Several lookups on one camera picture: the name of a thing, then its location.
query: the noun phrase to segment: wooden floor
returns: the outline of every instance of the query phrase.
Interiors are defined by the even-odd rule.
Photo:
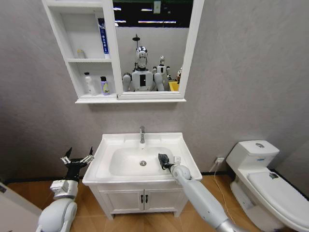
[[[216,177],[226,200],[228,211],[236,224],[251,231],[260,230],[248,219],[230,190],[231,179],[227,175]],[[53,201],[49,189],[51,181],[11,183],[12,190],[41,209]],[[223,197],[214,182],[213,176],[203,176],[202,183],[224,205]],[[203,221],[193,206],[188,202],[179,217],[172,213],[148,213],[116,215],[108,220],[90,189],[82,183],[78,186],[76,218],[71,232],[214,232]]]

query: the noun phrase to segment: white bottle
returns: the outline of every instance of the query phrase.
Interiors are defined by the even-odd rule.
[[[91,76],[89,76],[88,72],[86,72],[84,74],[86,75],[85,80],[86,80],[88,91],[89,91],[90,95],[96,96],[97,93],[96,93],[96,89],[95,89],[95,86],[94,86],[94,83],[93,83]]]

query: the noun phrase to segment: bathroom sink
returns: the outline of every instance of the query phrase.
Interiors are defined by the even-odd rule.
[[[162,170],[158,154],[167,154],[173,160],[171,150],[165,147],[129,147],[114,152],[110,163],[110,173],[115,176],[155,176],[168,175]]]
[[[169,170],[162,170],[158,154],[166,154],[171,163],[180,157],[181,165],[189,168],[191,176],[201,180],[182,133],[145,133],[145,143],[140,134],[104,134],[83,182],[119,183],[174,181]]]

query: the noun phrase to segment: toilet lid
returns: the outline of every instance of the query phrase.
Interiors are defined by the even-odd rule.
[[[289,183],[272,172],[252,173],[248,179],[279,213],[309,228],[309,202]]]

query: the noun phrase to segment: white sink cabinet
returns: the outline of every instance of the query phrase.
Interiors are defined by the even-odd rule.
[[[104,134],[83,183],[90,187],[108,219],[115,214],[174,212],[180,215],[188,199],[169,170],[162,170],[158,153],[181,157],[191,176],[202,176],[182,133]]]

